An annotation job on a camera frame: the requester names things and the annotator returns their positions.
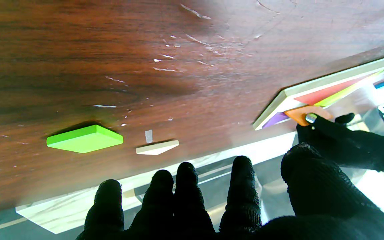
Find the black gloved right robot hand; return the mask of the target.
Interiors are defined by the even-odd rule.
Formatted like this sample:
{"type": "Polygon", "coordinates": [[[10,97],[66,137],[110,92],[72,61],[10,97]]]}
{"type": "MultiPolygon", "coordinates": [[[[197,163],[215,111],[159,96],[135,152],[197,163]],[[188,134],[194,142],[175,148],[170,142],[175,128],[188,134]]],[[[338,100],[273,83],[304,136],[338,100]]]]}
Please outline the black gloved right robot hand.
{"type": "Polygon", "coordinates": [[[340,167],[299,144],[282,158],[294,216],[262,224],[251,160],[233,161],[225,213],[219,231],[204,207],[194,166],[183,162],[174,180],[157,171],[131,226],[124,228],[121,185],[102,182],[78,240],[384,240],[384,212],[340,167]]]}

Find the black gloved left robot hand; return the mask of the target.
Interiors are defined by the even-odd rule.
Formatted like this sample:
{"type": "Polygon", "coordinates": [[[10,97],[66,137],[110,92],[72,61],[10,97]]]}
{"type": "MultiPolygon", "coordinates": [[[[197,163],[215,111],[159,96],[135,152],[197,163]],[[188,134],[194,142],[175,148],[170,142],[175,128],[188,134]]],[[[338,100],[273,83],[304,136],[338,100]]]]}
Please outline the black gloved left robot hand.
{"type": "Polygon", "coordinates": [[[349,113],[329,121],[315,113],[306,114],[308,125],[296,126],[298,141],[339,166],[384,172],[384,136],[348,129],[354,117],[349,113]]]}

